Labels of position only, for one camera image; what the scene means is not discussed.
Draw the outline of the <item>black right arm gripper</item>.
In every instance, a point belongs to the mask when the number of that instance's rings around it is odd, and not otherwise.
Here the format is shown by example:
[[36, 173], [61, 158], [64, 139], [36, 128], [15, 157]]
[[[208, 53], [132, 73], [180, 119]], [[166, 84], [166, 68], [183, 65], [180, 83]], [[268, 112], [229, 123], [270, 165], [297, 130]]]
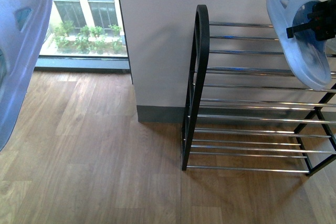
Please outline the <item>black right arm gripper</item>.
[[335, 38], [335, 0], [310, 1], [294, 15], [292, 25], [286, 29], [287, 38], [311, 30], [317, 41]]

